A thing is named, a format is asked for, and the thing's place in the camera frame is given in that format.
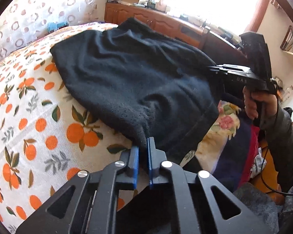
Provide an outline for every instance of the black handle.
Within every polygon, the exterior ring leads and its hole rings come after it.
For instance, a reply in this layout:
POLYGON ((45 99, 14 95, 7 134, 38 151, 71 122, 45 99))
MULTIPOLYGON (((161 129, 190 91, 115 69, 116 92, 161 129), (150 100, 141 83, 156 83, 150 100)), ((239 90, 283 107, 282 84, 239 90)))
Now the black handle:
POLYGON ((261 122, 265 119, 265 103, 256 100, 255 103, 257 105, 258 118, 253 120, 253 125, 260 127, 261 122))

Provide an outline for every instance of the black cable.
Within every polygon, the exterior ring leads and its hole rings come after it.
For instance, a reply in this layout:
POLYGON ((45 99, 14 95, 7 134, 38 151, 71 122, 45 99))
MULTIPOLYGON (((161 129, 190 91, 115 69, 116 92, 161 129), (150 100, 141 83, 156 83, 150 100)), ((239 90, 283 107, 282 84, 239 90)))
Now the black cable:
MULTIPOLYGON (((276 91, 278 91, 278 84, 275 80, 272 80, 273 83, 276 84, 276 91)), ((275 123, 274 123, 274 126, 276 125, 277 123, 277 117, 278 117, 278 112, 279 112, 279 103, 278 103, 278 96, 277 96, 277 93, 276 93, 276 97, 277 97, 277 114, 276 114, 276 119, 275 119, 275 123)), ((266 156, 267 156, 267 153, 268 153, 268 150, 269 148, 267 148, 267 151, 265 153, 265 156, 264 156, 264 159, 263 159, 263 162, 262 162, 262 166, 261 166, 261 179, 262 179, 262 182, 264 183, 264 185, 269 189, 271 190, 272 192, 275 192, 275 193, 278 193, 278 194, 281 194, 281 195, 284 195, 284 196, 293 196, 293 193, 286 193, 286 192, 279 192, 278 190, 275 190, 273 188, 271 188, 269 185, 266 184, 266 182, 264 181, 264 178, 263 178, 263 165, 264 165, 264 162, 265 162, 265 159, 266 159, 266 156)))

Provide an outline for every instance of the orange print bedspread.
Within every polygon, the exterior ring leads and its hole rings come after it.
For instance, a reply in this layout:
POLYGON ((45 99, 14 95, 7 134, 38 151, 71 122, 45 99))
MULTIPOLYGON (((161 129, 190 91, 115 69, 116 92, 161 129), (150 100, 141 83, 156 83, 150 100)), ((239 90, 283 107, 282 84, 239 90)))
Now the orange print bedspread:
MULTIPOLYGON (((113 27, 66 27, 0 62, 0 221, 11 233, 79 170, 101 170, 131 147, 71 97, 49 51, 81 31, 113 27)), ((118 206, 132 194, 120 194, 118 206)))

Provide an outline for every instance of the white patterned curtain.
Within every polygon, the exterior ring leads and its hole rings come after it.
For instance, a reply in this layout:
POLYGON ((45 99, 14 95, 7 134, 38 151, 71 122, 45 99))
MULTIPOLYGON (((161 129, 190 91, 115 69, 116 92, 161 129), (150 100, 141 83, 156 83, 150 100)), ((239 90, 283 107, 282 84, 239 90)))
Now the white patterned curtain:
POLYGON ((0 16, 0 61, 47 35, 49 22, 71 26, 98 20, 96 0, 13 0, 0 16))

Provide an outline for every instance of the black towel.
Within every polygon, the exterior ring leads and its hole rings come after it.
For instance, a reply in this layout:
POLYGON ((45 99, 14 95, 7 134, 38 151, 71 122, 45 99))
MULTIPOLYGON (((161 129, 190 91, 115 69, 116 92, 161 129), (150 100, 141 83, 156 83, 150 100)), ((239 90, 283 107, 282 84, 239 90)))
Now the black towel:
POLYGON ((153 136, 179 163, 218 117, 223 87, 206 68, 215 63, 133 18, 104 32, 86 30, 50 51, 71 95, 141 150, 153 136))

